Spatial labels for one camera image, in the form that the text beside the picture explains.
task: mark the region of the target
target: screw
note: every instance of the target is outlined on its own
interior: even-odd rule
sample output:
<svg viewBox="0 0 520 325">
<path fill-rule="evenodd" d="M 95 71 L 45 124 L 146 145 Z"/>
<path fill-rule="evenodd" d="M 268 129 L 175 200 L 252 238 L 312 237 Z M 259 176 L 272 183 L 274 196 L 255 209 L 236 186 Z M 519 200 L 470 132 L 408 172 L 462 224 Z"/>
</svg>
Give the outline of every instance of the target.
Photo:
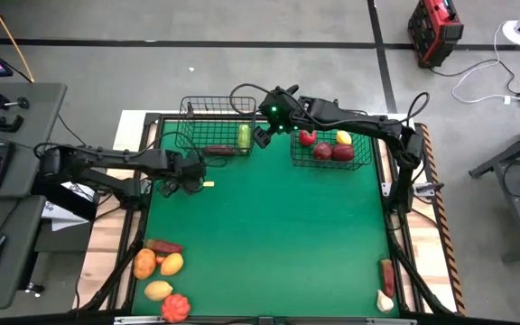
<svg viewBox="0 0 520 325">
<path fill-rule="evenodd" d="M 20 108 L 28 109 L 29 108 L 29 100 L 27 100 L 27 98 L 25 98 L 25 97 L 18 97 L 17 101 L 15 101 L 13 103 L 5 103 L 4 104 L 4 107 L 11 107 L 11 106 L 19 106 Z"/>
</svg>

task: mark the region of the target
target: paper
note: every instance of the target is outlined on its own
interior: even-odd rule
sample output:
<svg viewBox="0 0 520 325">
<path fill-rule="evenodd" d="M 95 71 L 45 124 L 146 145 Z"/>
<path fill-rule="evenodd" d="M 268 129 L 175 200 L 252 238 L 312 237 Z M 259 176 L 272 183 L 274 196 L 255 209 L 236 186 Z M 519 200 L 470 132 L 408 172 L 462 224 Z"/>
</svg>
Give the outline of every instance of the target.
<svg viewBox="0 0 520 325">
<path fill-rule="evenodd" d="M 91 200 L 94 197 L 95 192 L 84 185 L 76 185 L 70 181 L 61 184 L 63 187 L 72 190 L 80 197 Z M 84 218 L 78 217 L 72 212 L 67 211 L 64 208 L 58 207 L 55 204 L 47 201 L 43 208 L 42 218 L 51 219 L 51 231 L 62 230 L 67 227 L 77 226 L 88 222 Z"/>
</svg>

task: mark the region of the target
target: garlic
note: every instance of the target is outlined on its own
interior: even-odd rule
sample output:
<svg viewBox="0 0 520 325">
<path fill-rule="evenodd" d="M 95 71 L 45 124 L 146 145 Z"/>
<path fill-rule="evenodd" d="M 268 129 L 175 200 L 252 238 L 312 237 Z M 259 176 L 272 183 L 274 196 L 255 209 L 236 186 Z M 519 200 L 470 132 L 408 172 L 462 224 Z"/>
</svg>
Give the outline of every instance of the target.
<svg viewBox="0 0 520 325">
<path fill-rule="evenodd" d="M 376 307 L 381 312 L 389 312 L 393 309 L 395 303 L 392 299 L 388 298 L 382 290 L 378 290 L 378 298 L 376 299 Z"/>
</svg>

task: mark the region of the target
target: wooden platform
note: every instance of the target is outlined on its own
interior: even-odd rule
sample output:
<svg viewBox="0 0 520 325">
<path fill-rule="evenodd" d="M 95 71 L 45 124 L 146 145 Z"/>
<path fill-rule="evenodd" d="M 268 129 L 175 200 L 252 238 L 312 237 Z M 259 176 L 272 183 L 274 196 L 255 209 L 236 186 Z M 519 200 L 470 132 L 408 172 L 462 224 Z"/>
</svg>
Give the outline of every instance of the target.
<svg viewBox="0 0 520 325">
<path fill-rule="evenodd" d="M 146 111 L 122 112 L 116 133 L 114 149 L 138 149 L 142 136 L 145 114 Z M 404 116 L 391 116 L 391 118 L 399 117 L 403 118 Z M 155 125 L 153 125 L 150 130 L 148 143 L 152 141 L 155 135 L 155 128 Z M 434 165 L 434 160 L 432 158 L 432 144 L 428 137 L 428 130 L 425 126 L 422 127 L 422 130 L 425 132 L 427 162 L 429 163 L 429 168 L 427 168 L 427 170 L 429 172 L 424 172 L 421 177 L 419 177 L 417 180 L 419 183 L 427 182 L 427 180 L 437 180 L 435 171 L 436 166 Z M 379 142 L 379 148 L 383 161 L 383 174 L 385 175 L 385 181 L 390 182 L 391 171 L 386 156 L 384 142 Z M 108 173 L 118 178 L 133 176 L 133 173 L 129 171 L 110 170 Z M 98 209 L 97 213 L 98 215 L 102 214 L 116 206 L 117 201 L 111 199 L 103 204 Z M 446 216 L 444 208 L 442 207 L 440 193 L 438 194 L 434 205 L 425 204 L 415 199 L 413 208 L 438 224 L 438 227 L 435 227 L 434 223 L 416 212 L 409 213 L 407 216 L 407 224 L 409 226 L 410 237 L 413 243 L 414 259 L 417 270 L 424 281 L 429 285 L 429 287 L 431 287 L 432 292 L 439 297 L 443 305 L 452 311 L 459 311 L 465 314 L 460 282 L 457 275 L 456 265 L 454 264 L 454 254 L 450 242 L 450 234 L 446 225 Z M 81 297 L 82 305 L 89 301 L 114 268 L 119 238 L 121 237 L 122 227 L 124 224 L 124 215 L 125 212 L 123 210 L 117 210 L 104 216 L 101 220 L 98 220 L 93 227 L 91 239 L 89 240 L 88 252 L 86 254 L 86 259 L 81 271 L 81 278 L 79 280 L 79 295 Z M 137 230 L 138 220 L 139 212 L 134 215 L 130 241 Z M 398 218 L 394 216 L 395 224 L 397 221 Z M 397 237 L 401 240 L 402 244 L 401 231 L 397 232 Z M 124 301 L 129 279 L 129 271 L 130 266 L 127 267 L 126 272 L 121 278 L 116 307 L 121 306 Z M 402 267 L 401 274 L 403 277 L 406 303 L 409 306 L 409 309 L 414 311 L 413 289 L 408 275 Z M 431 312 L 428 306 L 426 306 L 426 303 L 424 310 L 426 312 Z"/>
</svg>

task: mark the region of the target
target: black wire basket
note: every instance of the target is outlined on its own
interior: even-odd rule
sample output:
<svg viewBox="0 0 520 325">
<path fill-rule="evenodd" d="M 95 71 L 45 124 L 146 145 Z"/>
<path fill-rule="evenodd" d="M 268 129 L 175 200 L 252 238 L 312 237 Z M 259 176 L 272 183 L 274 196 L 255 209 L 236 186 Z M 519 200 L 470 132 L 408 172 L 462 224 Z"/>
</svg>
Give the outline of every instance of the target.
<svg viewBox="0 0 520 325">
<path fill-rule="evenodd" d="M 254 112 L 256 108 L 252 97 L 233 97 L 232 102 L 243 113 Z M 186 136 L 177 134 L 175 144 L 185 150 L 195 146 L 205 155 L 250 155 L 254 128 L 255 114 L 237 113 L 229 97 L 184 97 L 177 130 Z"/>
<path fill-rule="evenodd" d="M 348 162 L 338 162 L 334 160 L 318 160 L 314 158 L 314 147 L 319 143 L 328 143 L 331 146 L 337 144 L 337 131 L 318 131 L 317 141 L 310 146 L 300 143 L 300 130 L 294 130 L 290 133 L 290 155 L 292 157 L 292 165 L 299 167 L 315 167 L 355 171 L 360 166 L 370 164 L 372 160 L 370 138 L 365 135 L 357 135 L 348 132 L 352 138 L 352 147 L 354 150 L 354 158 Z"/>
</svg>

